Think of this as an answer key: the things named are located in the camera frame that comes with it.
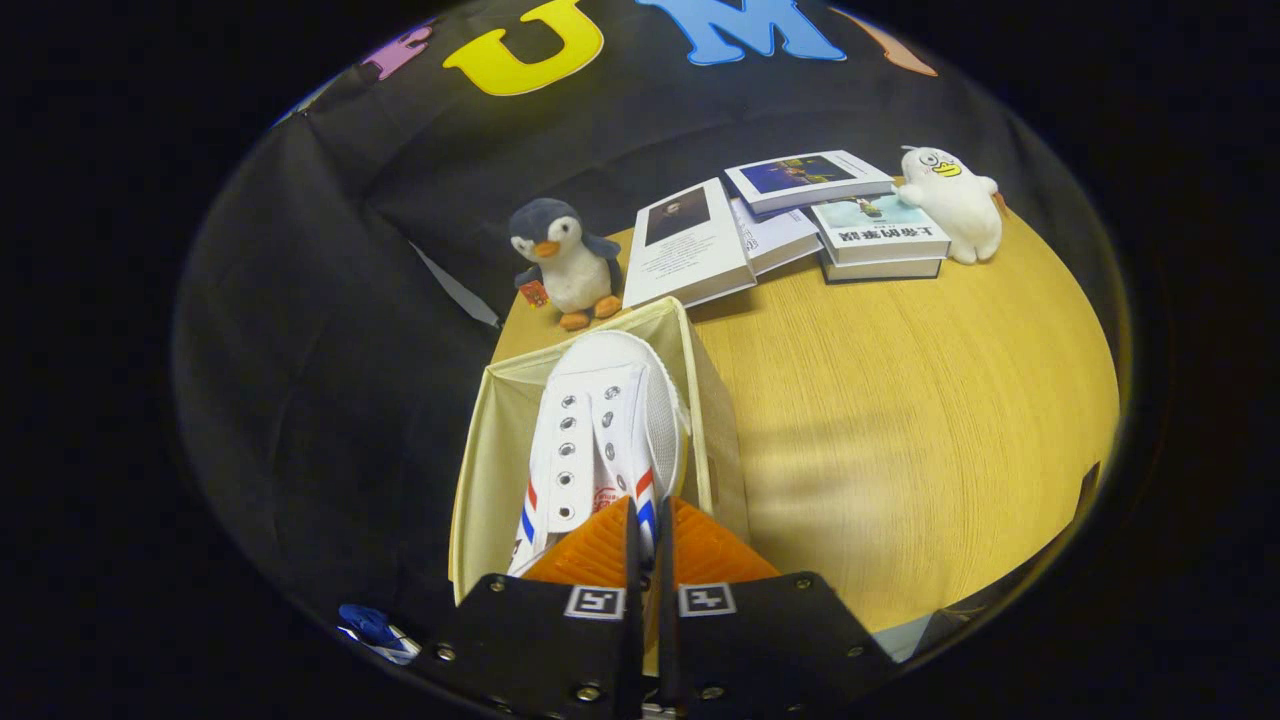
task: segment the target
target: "penguin plush toy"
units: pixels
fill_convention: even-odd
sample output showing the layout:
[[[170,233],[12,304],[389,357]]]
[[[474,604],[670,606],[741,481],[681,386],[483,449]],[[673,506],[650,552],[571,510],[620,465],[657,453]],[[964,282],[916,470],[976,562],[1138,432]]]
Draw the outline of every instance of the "penguin plush toy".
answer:
[[[608,318],[622,309],[618,252],[622,246],[594,236],[568,202],[539,197],[511,217],[511,246],[534,263],[516,275],[520,288],[543,283],[547,297],[563,315],[561,327],[579,331],[591,315]]]
[[[951,237],[951,259],[965,265],[988,260],[1000,247],[1004,232],[995,196],[996,181],[973,174],[948,152],[936,147],[911,147],[902,156],[906,183],[893,192],[908,205],[928,213]]]

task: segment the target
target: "white sneaker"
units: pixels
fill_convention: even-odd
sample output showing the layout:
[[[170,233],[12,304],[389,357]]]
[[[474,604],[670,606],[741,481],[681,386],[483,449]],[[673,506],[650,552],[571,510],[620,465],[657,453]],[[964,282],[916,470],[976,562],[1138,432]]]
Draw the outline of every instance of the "white sneaker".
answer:
[[[689,428],[689,410],[649,343],[618,331],[582,336],[543,391],[507,574],[522,575],[623,495],[636,503],[644,556],[652,560],[658,503],[680,489]]]

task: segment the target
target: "foam letter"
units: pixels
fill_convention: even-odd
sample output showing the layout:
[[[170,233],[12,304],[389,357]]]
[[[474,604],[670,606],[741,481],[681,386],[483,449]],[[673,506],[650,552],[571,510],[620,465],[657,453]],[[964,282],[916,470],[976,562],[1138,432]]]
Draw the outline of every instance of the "foam letter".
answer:
[[[547,23],[564,47],[540,63],[521,63],[502,44],[507,31],[494,29],[458,47],[444,59],[444,67],[458,68],[489,95],[521,95],[576,73],[604,47],[604,35],[577,9],[577,0],[550,0],[520,17],[522,23],[532,20]]]
[[[399,36],[392,42],[365,58],[365,63],[372,63],[378,68],[378,79],[387,79],[392,73],[426,50],[426,38],[431,37],[430,20]]]
[[[938,70],[934,70],[929,65],[925,65],[924,60],[916,58],[915,53],[908,50],[906,45],[899,42],[897,38],[893,37],[892,35],[868,23],[867,20],[858,19],[844,10],[837,10],[835,8],[831,8],[831,12],[840,15],[845,15],[846,18],[858,23],[858,27],[863,28],[863,31],[865,31],[867,35],[872,36],[872,40],[879,42],[881,47],[884,49],[884,59],[888,60],[890,63],[893,63],[900,68],[911,70],[913,73],[920,73],[922,76],[929,76],[929,77],[938,77]]]
[[[796,8],[795,0],[742,0],[742,9],[716,0],[636,0],[640,5],[657,5],[676,20],[694,51],[689,61],[695,65],[732,63],[746,51],[721,38],[717,28],[749,45],[760,55],[773,55],[773,28],[782,32],[782,50],[796,58],[844,60],[845,53],[827,41],[818,28]]]

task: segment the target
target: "table surface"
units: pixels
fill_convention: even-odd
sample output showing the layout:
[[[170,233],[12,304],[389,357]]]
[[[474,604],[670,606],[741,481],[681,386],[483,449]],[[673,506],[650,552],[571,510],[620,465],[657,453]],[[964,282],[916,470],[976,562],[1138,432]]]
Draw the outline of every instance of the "table surface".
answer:
[[[630,254],[631,231],[611,236]],[[986,264],[828,286],[817,256],[689,309],[733,400],[751,544],[872,632],[982,589],[1071,520],[1119,425],[1084,292],[1021,219]],[[517,293],[493,360],[564,341]]]

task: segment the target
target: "book cover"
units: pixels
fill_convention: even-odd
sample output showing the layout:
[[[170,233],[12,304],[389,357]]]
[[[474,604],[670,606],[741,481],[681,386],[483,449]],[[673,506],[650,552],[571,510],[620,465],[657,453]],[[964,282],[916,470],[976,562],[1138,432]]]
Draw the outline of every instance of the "book cover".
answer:
[[[822,202],[809,211],[837,264],[945,258],[951,246],[924,210],[892,192]]]
[[[836,264],[826,250],[818,254],[822,277],[827,284],[845,284],[893,279],[932,279],[942,272],[943,258],[910,258],[906,260],[872,260],[869,263]]]
[[[774,158],[724,174],[756,215],[893,187],[893,178],[844,150]]]
[[[719,179],[636,213],[625,307],[666,295],[692,306],[754,284],[755,273]]]
[[[817,252],[822,247],[818,225],[800,210],[760,220],[751,215],[746,204],[739,197],[730,201],[730,208],[733,210],[742,245],[746,246],[746,256],[756,275]]]

